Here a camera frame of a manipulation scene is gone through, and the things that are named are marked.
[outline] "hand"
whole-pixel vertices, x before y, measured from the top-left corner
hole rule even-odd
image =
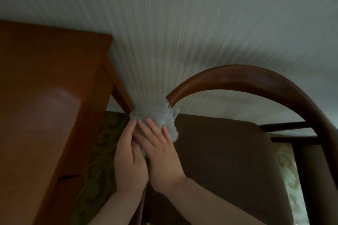
[[[136,194],[141,198],[148,182],[148,168],[140,146],[132,141],[136,120],[130,120],[116,147],[114,168],[117,192]]]
[[[182,165],[171,141],[167,127],[162,131],[150,119],[147,122],[149,129],[141,120],[139,126],[146,137],[133,132],[137,142],[145,148],[150,159],[150,183],[155,191],[166,195],[176,184],[182,182],[185,176]]]

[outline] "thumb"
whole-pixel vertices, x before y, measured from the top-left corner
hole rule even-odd
[[[132,149],[134,155],[134,163],[144,160],[140,146],[134,141],[132,141]]]

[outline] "person's left hand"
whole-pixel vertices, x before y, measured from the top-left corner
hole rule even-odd
[[[136,120],[130,120],[117,143],[114,158],[117,192],[142,195],[149,179],[140,146],[132,141]]]

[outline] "brown seat cushion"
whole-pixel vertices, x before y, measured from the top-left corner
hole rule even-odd
[[[179,114],[175,147],[188,177],[267,225],[293,217],[271,140],[254,123]],[[145,217],[153,225],[189,224],[148,187]]]

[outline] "chair backrest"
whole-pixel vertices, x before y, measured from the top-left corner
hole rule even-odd
[[[338,188],[338,130],[310,97],[293,82],[268,69],[248,65],[226,65],[207,69],[192,76],[166,98],[169,104],[174,106],[188,95],[213,89],[262,96],[300,115],[318,135]]]

